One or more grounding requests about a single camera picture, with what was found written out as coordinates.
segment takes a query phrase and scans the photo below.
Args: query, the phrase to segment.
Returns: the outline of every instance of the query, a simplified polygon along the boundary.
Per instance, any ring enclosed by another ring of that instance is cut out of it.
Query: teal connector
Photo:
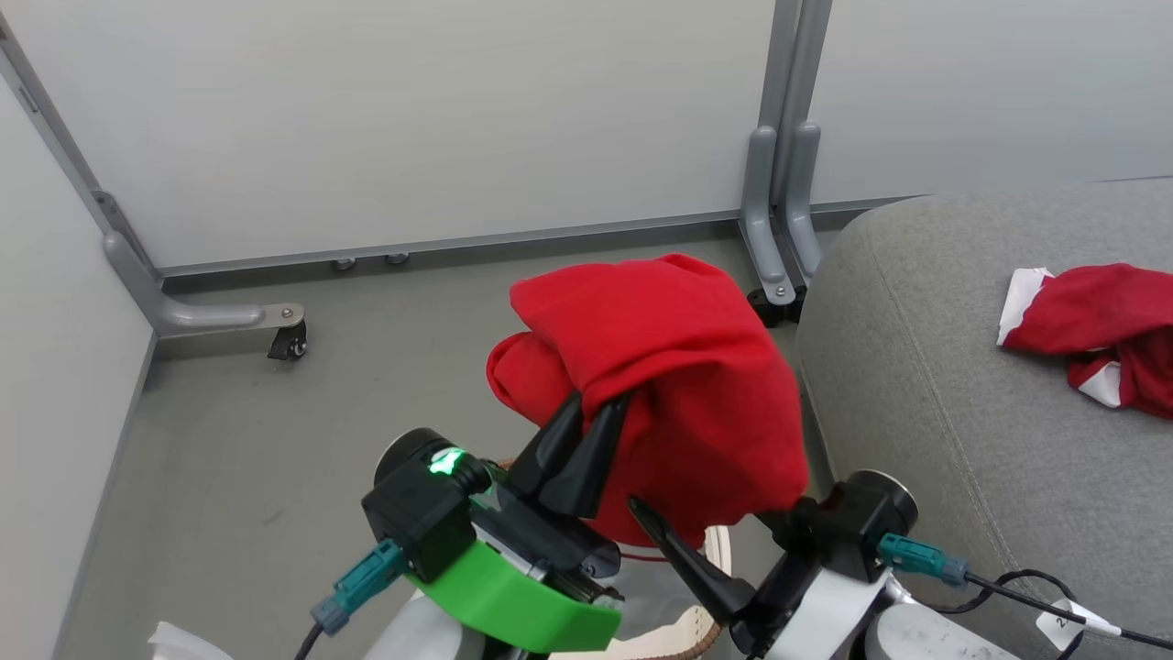
[[[880,558],[895,571],[931,576],[955,587],[965,586],[965,573],[969,572],[965,559],[897,535],[884,535],[880,539]]]
[[[321,632],[334,637],[351,620],[351,614],[407,572],[402,551],[391,540],[374,546],[343,579],[334,583],[334,596],[326,597],[310,611]]]

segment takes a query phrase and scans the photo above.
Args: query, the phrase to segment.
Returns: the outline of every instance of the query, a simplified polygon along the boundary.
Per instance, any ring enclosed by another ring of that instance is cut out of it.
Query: red garment
[[[544,424],[570,389],[586,424],[635,390],[595,529],[650,546],[628,497],[699,546],[710,525],[793,506],[807,484],[798,383],[738,285],[684,254],[585,264],[510,290],[531,333],[501,342],[502,403]]]
[[[1125,263],[1058,277],[1018,268],[998,346],[1070,356],[1067,383],[1110,408],[1173,420],[1173,274]]]

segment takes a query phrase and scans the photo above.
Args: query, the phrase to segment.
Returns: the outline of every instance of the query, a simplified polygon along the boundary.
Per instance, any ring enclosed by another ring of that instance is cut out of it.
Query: white wall
[[[0,0],[156,265],[740,206],[773,0]]]
[[[6,84],[0,199],[0,655],[43,660],[66,617],[151,328]]]
[[[834,0],[813,200],[1173,173],[1173,2]]]

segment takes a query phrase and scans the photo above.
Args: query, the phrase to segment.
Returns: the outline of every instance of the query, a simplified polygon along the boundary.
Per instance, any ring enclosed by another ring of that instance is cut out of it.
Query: black wheel
[[[757,312],[761,324],[766,327],[777,327],[779,322],[789,320],[798,322],[802,317],[802,301],[806,300],[806,286],[798,286],[794,290],[794,301],[786,305],[775,305],[766,297],[765,288],[754,288],[746,295],[753,311]]]
[[[771,304],[765,288],[754,288],[745,297],[766,327],[774,327],[782,320],[782,307]]]
[[[805,301],[806,301],[806,286],[805,285],[802,285],[802,286],[795,286],[794,287],[794,301],[791,302],[791,304],[788,304],[788,305],[786,305],[786,311],[784,312],[784,315],[786,317],[786,320],[789,320],[791,322],[798,322],[799,320],[801,320],[802,319],[802,302],[805,302]]]
[[[277,336],[273,338],[273,345],[269,347],[269,359],[294,362],[301,360],[307,346],[305,320],[297,325],[280,327],[277,329]]]

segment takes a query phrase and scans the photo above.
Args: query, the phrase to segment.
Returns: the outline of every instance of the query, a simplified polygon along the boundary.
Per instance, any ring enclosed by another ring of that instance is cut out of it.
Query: sofa cushion
[[[1062,360],[995,347],[1016,267],[1173,271],[1173,179],[920,197],[850,223],[820,265],[799,361],[836,477],[915,496],[913,536],[996,578],[1038,569],[1116,625],[1173,634],[1173,423],[1070,389]],[[907,580],[922,600],[964,596]],[[1039,580],[1016,583],[1047,601]],[[958,621],[1029,658],[1037,612],[994,598]],[[1078,658],[1167,658],[1087,635]]]

